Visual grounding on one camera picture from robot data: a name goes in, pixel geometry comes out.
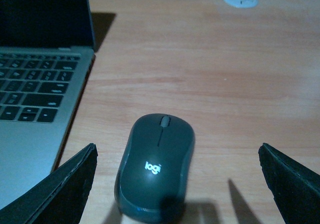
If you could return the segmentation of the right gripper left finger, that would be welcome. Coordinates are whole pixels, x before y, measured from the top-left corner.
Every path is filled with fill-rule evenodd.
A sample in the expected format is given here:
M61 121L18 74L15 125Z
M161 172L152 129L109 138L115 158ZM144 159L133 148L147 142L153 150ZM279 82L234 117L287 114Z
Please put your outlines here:
M97 167L90 143L24 195L1 209L2 224L78 224Z

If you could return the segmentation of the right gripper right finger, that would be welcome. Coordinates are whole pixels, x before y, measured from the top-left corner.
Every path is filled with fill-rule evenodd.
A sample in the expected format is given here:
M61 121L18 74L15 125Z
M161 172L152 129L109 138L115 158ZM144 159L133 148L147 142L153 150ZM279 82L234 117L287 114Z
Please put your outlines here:
M286 224L320 222L320 176L271 145L258 150L266 184Z

